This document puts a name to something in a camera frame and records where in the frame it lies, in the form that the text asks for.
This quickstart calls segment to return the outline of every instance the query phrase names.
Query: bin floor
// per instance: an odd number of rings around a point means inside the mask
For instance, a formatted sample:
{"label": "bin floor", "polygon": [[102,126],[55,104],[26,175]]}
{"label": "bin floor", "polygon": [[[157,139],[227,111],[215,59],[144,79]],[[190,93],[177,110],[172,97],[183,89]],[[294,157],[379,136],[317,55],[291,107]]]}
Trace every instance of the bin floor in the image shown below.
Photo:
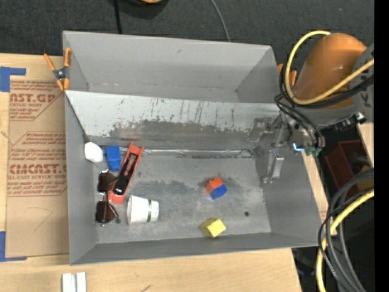
{"label": "bin floor", "polygon": [[[94,187],[106,164],[95,164]],[[228,191],[213,200],[206,183],[220,177]],[[159,201],[155,223],[128,224],[130,194]],[[101,195],[96,190],[96,201]],[[137,242],[173,238],[205,237],[199,225],[210,217],[220,218],[226,230],[221,235],[270,232],[260,179],[251,158],[191,158],[143,155],[126,194],[125,202],[114,205],[120,222],[105,226],[95,222],[99,243]]]}

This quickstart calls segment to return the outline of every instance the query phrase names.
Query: white paper cup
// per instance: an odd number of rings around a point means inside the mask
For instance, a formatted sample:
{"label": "white paper cup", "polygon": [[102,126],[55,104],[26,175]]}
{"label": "white paper cup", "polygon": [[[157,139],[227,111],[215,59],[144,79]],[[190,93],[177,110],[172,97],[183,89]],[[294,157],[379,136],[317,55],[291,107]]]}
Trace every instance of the white paper cup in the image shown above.
{"label": "white paper cup", "polygon": [[128,224],[154,222],[159,216],[159,202],[131,195],[127,205]]}

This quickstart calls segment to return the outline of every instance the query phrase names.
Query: gray carpet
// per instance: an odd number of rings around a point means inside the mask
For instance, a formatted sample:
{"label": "gray carpet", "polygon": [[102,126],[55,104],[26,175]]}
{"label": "gray carpet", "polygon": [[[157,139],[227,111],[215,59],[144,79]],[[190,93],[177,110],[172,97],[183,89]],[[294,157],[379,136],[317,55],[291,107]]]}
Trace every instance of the gray carpet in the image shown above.
{"label": "gray carpet", "polygon": [[[214,1],[232,42],[271,45],[277,63],[311,30],[374,42],[374,0]],[[119,4],[124,34],[226,40],[210,0]],[[6,53],[62,54],[63,30],[117,31],[112,0],[0,0],[0,9],[0,51]]]}

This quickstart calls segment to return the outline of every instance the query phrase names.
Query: white plastic piece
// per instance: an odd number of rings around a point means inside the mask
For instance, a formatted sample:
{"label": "white plastic piece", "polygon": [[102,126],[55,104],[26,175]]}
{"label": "white plastic piece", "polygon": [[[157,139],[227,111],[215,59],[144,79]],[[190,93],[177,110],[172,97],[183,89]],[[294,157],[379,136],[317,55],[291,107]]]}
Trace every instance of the white plastic piece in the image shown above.
{"label": "white plastic piece", "polygon": [[131,195],[127,206],[128,224],[155,222],[159,216],[159,202]]}
{"label": "white plastic piece", "polygon": [[76,292],[75,277],[71,273],[62,274],[62,292]]}
{"label": "white plastic piece", "polygon": [[77,292],[86,292],[86,273],[76,273]]}
{"label": "white plastic piece", "polygon": [[93,142],[88,142],[84,146],[85,158],[94,163],[104,160],[103,150]]}
{"label": "white plastic piece", "polygon": [[86,292],[86,273],[62,274],[62,292]]}

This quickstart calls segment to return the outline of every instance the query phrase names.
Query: colored cube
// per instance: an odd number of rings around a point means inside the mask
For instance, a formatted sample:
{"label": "colored cube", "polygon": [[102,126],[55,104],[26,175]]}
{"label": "colored cube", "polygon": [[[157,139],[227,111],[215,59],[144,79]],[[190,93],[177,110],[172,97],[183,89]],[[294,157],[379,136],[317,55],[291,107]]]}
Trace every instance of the colored cube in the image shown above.
{"label": "colored cube", "polygon": [[200,225],[203,233],[210,238],[215,238],[223,231],[225,231],[225,226],[223,222],[216,217],[211,217]]}
{"label": "colored cube", "polygon": [[120,156],[119,146],[106,147],[106,153],[109,169],[113,172],[119,171],[122,166],[122,157]]}
{"label": "colored cube", "polygon": [[227,187],[224,185],[221,178],[211,179],[205,188],[212,199],[217,199],[227,192]]}

